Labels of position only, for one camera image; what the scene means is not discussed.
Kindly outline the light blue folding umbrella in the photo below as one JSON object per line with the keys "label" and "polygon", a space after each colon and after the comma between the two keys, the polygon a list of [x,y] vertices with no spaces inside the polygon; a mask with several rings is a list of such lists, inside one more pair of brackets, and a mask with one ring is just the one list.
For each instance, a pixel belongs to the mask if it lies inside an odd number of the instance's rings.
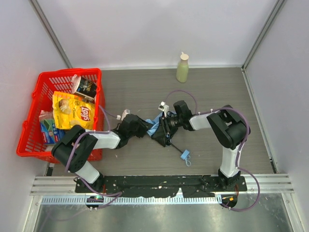
{"label": "light blue folding umbrella", "polygon": [[[157,115],[154,119],[146,119],[147,122],[149,123],[152,123],[153,124],[153,127],[151,129],[149,129],[147,131],[148,135],[151,137],[153,135],[153,133],[156,131],[156,129],[158,127],[160,127],[160,115]],[[191,161],[190,161],[190,151],[187,150],[187,149],[180,149],[178,148],[173,142],[172,142],[172,139],[169,140],[169,146],[166,146],[166,147],[173,147],[175,148],[178,152],[180,152],[180,158],[185,162],[185,165],[187,167],[190,167],[191,166]]]}

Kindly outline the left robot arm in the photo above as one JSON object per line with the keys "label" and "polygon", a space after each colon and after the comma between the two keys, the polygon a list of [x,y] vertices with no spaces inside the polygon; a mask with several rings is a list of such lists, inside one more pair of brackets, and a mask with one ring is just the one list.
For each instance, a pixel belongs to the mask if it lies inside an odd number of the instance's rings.
{"label": "left robot arm", "polygon": [[51,154],[66,167],[67,172],[76,174],[87,187],[99,192],[103,190],[104,176],[88,161],[93,150],[120,149],[132,137],[145,136],[152,126],[133,114],[126,115],[111,131],[90,131],[75,125],[54,145]]}

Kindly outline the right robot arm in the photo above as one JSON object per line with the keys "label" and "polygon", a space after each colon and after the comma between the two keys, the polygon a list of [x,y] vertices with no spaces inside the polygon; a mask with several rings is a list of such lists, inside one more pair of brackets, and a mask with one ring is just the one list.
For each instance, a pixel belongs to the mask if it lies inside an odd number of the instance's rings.
{"label": "right robot arm", "polygon": [[222,188],[232,188],[240,178],[239,160],[244,143],[247,141],[251,129],[244,116],[226,105],[220,109],[205,113],[193,114],[185,101],[178,101],[170,111],[165,102],[161,102],[158,109],[161,111],[147,131],[148,135],[163,147],[172,144],[171,139],[182,127],[187,131],[212,129],[221,144],[223,156],[218,170],[218,182]]}

